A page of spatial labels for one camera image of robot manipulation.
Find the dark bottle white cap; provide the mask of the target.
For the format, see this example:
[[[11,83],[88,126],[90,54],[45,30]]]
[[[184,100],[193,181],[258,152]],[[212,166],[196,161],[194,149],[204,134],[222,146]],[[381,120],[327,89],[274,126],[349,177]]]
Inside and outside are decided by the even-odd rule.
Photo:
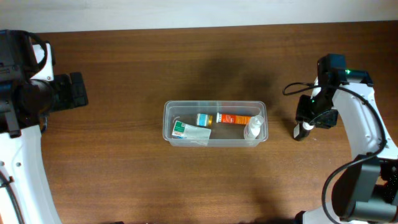
[[[309,134],[314,126],[309,125],[307,122],[297,123],[294,127],[293,137],[296,141],[303,141]]]

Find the white bottle clear cap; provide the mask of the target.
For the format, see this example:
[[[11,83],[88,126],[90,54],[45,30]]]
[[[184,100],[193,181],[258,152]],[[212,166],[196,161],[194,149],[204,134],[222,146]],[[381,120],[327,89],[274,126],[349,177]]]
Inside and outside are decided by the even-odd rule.
[[[264,123],[264,118],[261,115],[256,115],[250,118],[248,124],[244,129],[244,138],[246,140],[256,139],[261,132],[261,126]]]

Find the orange tablet tube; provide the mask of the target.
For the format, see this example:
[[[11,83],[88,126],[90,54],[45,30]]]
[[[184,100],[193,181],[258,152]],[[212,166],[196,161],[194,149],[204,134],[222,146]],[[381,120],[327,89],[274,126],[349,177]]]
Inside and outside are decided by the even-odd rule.
[[[227,123],[227,124],[242,124],[246,125],[249,123],[251,116],[235,115],[235,114],[216,114],[217,123]]]

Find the small blue-label gold-cap bottle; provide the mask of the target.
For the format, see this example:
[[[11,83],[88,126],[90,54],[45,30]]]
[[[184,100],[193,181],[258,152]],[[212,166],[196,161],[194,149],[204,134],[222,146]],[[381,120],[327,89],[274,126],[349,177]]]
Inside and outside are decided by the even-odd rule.
[[[211,127],[213,123],[213,115],[198,113],[196,118],[196,125],[201,127]]]

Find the white green medicine box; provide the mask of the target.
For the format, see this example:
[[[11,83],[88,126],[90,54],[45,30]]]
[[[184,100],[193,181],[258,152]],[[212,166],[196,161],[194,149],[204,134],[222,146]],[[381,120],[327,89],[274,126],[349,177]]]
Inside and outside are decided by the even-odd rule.
[[[211,130],[192,126],[181,121],[176,121],[172,129],[172,136],[179,139],[209,139]]]

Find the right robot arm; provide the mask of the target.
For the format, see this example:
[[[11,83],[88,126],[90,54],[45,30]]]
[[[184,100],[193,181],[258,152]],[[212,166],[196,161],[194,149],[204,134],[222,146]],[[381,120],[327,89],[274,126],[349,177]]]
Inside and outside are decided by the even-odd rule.
[[[320,208],[302,211],[296,223],[397,223],[397,146],[378,111],[374,83],[364,70],[348,69],[345,56],[317,62],[317,78],[304,84],[293,137],[313,128],[330,129],[342,119],[353,160],[324,183]]]

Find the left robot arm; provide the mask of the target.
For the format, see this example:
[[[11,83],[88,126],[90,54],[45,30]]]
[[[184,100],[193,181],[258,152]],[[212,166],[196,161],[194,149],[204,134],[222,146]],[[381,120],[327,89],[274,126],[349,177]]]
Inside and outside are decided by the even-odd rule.
[[[50,42],[1,31],[1,223],[60,223],[42,158],[50,113],[88,105],[80,72],[56,75]]]

